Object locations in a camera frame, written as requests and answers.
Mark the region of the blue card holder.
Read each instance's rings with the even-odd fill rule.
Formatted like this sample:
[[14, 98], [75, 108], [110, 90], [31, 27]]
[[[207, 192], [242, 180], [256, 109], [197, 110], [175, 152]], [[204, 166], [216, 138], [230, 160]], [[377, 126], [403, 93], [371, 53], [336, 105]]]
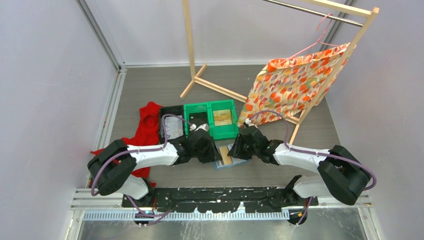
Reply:
[[248, 162], [248, 160], [228, 156], [228, 153], [232, 149], [233, 145], [234, 144], [231, 143], [231, 144], [218, 147], [218, 151], [220, 155], [222, 156], [222, 160], [213, 162], [213, 167], [215, 170], [230, 168], [237, 165], [246, 164]]

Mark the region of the gold credit card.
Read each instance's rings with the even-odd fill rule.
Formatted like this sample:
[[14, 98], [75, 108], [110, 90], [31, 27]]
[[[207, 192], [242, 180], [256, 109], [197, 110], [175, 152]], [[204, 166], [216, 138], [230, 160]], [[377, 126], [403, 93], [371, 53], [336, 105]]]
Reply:
[[232, 163], [232, 158], [228, 156], [229, 154], [229, 148], [228, 146], [221, 146], [219, 147], [219, 152], [222, 156], [222, 160], [220, 161], [221, 166], [230, 165]]

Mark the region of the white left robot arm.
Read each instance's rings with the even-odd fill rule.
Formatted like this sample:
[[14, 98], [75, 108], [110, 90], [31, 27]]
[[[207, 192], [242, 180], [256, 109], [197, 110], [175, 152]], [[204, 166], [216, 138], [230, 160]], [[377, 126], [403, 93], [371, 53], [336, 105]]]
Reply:
[[154, 166], [175, 166], [198, 159], [201, 163], [222, 160], [210, 134], [196, 129], [189, 137], [171, 139], [160, 145], [129, 145], [118, 139], [110, 143], [87, 164], [92, 176], [91, 195], [121, 193], [132, 197], [141, 207], [153, 202], [150, 184], [132, 173]]

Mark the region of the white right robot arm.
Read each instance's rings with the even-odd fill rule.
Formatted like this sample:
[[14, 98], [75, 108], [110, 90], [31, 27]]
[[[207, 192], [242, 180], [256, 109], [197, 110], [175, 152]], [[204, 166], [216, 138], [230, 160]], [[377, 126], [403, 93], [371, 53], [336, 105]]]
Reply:
[[266, 164], [292, 166], [315, 173], [296, 177], [285, 192], [291, 205], [299, 205], [309, 197], [332, 196], [345, 205], [354, 205], [373, 179], [370, 170], [340, 145], [331, 149], [298, 147], [282, 140], [269, 140], [256, 126], [237, 135], [229, 156], [242, 160], [258, 157]]

